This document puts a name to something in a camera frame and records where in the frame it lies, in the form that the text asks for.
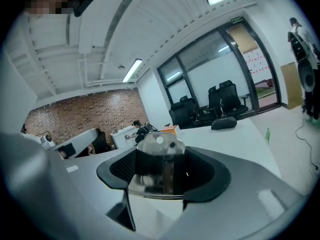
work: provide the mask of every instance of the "orange box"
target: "orange box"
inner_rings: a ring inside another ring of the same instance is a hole
[[[180,132],[180,128],[179,125],[165,126],[161,132],[173,133],[175,136],[177,136],[177,134]]]

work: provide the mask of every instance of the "office chair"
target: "office chair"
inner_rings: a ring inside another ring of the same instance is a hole
[[[219,83],[219,88],[226,87],[226,86],[229,86],[229,85],[232,85],[232,84],[233,84],[233,82],[231,82],[231,80],[227,80],[225,82]]]
[[[215,86],[211,87],[208,92],[209,92],[209,94],[208,94],[209,113],[199,115],[198,119],[202,122],[210,123],[210,122],[214,121],[215,119],[219,119],[223,113],[220,109],[220,94],[219,94],[219,91],[217,90],[217,88]]]
[[[94,147],[94,151],[96,154],[105,153],[108,151],[111,151],[110,146],[107,143],[106,140],[106,134],[104,131],[101,131],[99,128],[96,129],[98,136],[96,139],[92,142],[92,145]]]
[[[241,104],[237,93],[237,87],[234,83],[219,88],[219,93],[222,99],[223,113],[227,116],[235,117],[237,119],[238,115],[249,110],[247,106]]]
[[[178,125],[180,129],[193,127],[188,115],[188,110],[181,102],[172,104],[169,114],[172,118],[172,125]]]
[[[194,121],[196,119],[196,113],[194,110],[194,101],[192,98],[188,98],[188,96],[183,96],[180,98],[180,102],[182,105],[186,107],[189,118]]]

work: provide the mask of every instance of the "door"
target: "door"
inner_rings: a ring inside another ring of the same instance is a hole
[[[230,24],[226,32],[231,43],[244,58],[247,73],[252,79],[250,82],[254,85],[254,96],[258,101],[255,111],[261,112],[278,106],[280,99],[276,74],[269,55],[256,33],[243,21]]]

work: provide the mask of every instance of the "brick wall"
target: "brick wall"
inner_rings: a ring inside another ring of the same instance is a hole
[[[148,121],[136,88],[78,96],[37,108],[29,113],[25,126],[33,135],[49,131],[56,144],[91,128],[100,128],[110,142],[110,133],[134,120]]]

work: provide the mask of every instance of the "green bottle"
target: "green bottle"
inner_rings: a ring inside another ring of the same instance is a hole
[[[269,143],[269,142],[270,142],[270,129],[269,129],[269,128],[266,129],[265,138],[266,138],[266,140],[267,140],[268,143]]]

